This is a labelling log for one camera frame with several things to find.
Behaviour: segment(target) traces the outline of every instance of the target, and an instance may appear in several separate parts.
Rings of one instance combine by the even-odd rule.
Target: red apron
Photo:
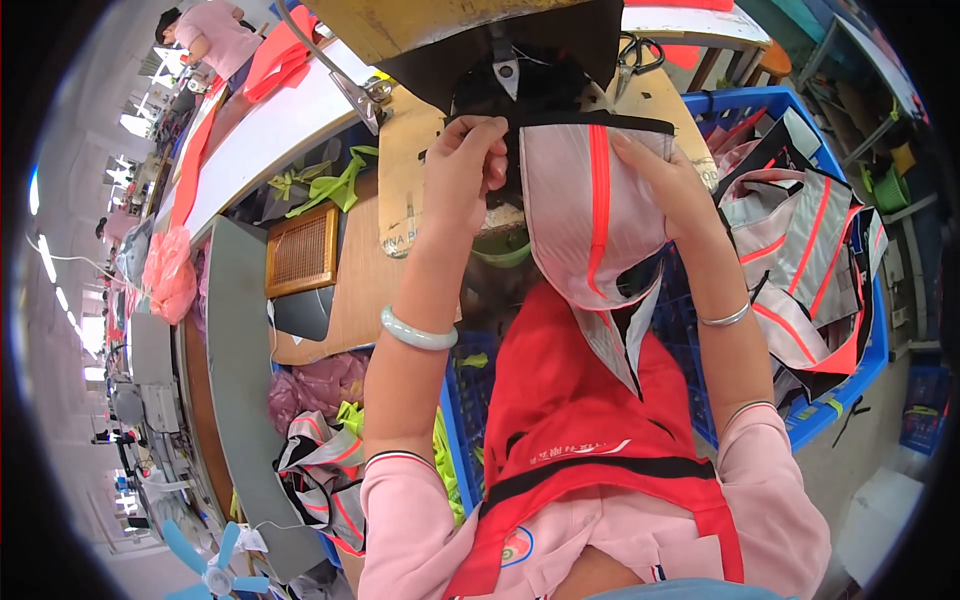
[[[689,510],[701,536],[718,537],[726,580],[743,583],[730,509],[713,465],[694,450],[684,376],[652,333],[641,348],[637,399],[593,353],[549,284],[529,293],[497,357],[476,537],[443,598],[493,593],[504,541],[517,526],[598,484]]]

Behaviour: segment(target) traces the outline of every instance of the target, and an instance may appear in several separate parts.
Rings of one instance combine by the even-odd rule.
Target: pink shirt
[[[233,18],[236,5],[210,0],[189,8],[180,16],[174,35],[184,48],[203,35],[210,51],[203,58],[217,75],[229,79],[247,61],[263,39]]]
[[[716,470],[740,537],[745,583],[811,598],[827,569],[829,528],[804,492],[772,406],[751,407],[733,420]],[[436,470],[399,452],[368,463],[361,501],[367,559],[358,599],[440,599],[473,544],[477,511],[456,529]],[[506,541],[496,590],[484,597],[552,594],[586,545],[647,583],[723,579],[720,544],[716,536],[699,538],[692,513],[644,493],[597,486],[567,494],[518,527]]]

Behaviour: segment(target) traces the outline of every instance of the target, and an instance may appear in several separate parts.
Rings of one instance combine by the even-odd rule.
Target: blue fan blade
[[[164,594],[163,600],[210,600],[210,590],[206,584],[197,584],[187,589]]]
[[[270,580],[266,577],[237,577],[230,585],[233,587],[233,589],[238,589],[240,591],[256,591],[259,593],[266,593],[267,586],[269,584]]]
[[[177,558],[183,561],[183,564],[189,566],[194,573],[198,575],[206,573],[204,557],[197,554],[197,551],[193,549],[193,546],[190,545],[190,542],[186,540],[177,524],[172,520],[163,521],[163,538],[170,546],[170,550],[177,555]]]
[[[230,564],[230,557],[233,556],[233,546],[240,537],[240,526],[229,521],[227,527],[224,527],[224,537],[220,540],[220,554],[217,555],[217,568],[225,569]]]

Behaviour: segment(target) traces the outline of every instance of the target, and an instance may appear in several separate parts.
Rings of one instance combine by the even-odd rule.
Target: wooden vent grille
[[[318,206],[270,229],[267,239],[267,298],[336,283],[335,204]]]

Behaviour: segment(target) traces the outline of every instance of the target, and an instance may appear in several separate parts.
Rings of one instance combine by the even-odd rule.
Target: fingernail
[[[633,140],[621,132],[613,132],[611,142],[613,143],[613,145],[619,146],[621,148],[630,148],[630,145],[633,143]]]

